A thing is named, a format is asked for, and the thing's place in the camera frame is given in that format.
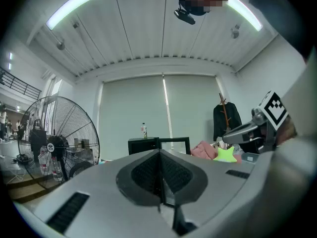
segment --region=clothing rack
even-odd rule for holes
[[[226,112],[226,107],[224,105],[224,102],[226,99],[223,99],[222,97],[222,94],[219,93],[219,96],[220,96],[220,100],[221,100],[221,103],[222,103],[222,107],[223,107],[223,111],[221,111],[222,113],[224,113],[224,117],[226,119],[226,126],[227,126],[227,129],[225,130],[226,132],[229,132],[231,129],[229,127],[229,120],[231,119],[231,117],[228,119],[228,116],[227,116],[227,112]]]

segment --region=fan guard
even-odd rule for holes
[[[99,162],[93,122],[79,105],[60,96],[41,98],[29,107],[21,120],[18,147],[18,160],[45,189]]]

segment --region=railing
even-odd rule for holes
[[[12,90],[15,90],[34,100],[39,99],[41,90],[25,83],[21,79],[18,79],[17,77],[13,76],[11,73],[7,72],[1,67],[0,67],[0,74],[2,74],[2,78],[0,77],[0,82],[2,83],[2,85],[5,85],[11,88]]]

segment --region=ceiling light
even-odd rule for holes
[[[228,5],[240,13],[259,32],[263,26],[257,17],[240,0],[228,0]]]
[[[68,0],[62,5],[50,19],[46,22],[46,25],[53,30],[53,28],[74,9],[81,6],[89,0]]]

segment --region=cable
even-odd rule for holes
[[[9,156],[9,155],[3,155],[3,156],[4,156],[4,157],[5,157],[5,156],[8,156],[8,157],[11,157],[12,159],[15,159],[14,157]],[[11,181],[13,181],[13,180],[16,179],[16,178],[17,178],[19,181],[23,181],[23,177],[24,177],[25,174],[26,174],[25,170],[23,170],[23,171],[24,171],[24,174],[23,174],[23,175],[18,175],[18,172],[19,172],[19,170],[21,170],[21,169],[12,169],[12,168],[8,167],[7,164],[6,164],[6,162],[5,162],[5,159],[3,160],[3,162],[4,162],[5,167],[14,175],[14,177],[13,177],[10,181],[8,181],[8,182],[6,183],[6,185],[8,185]]]

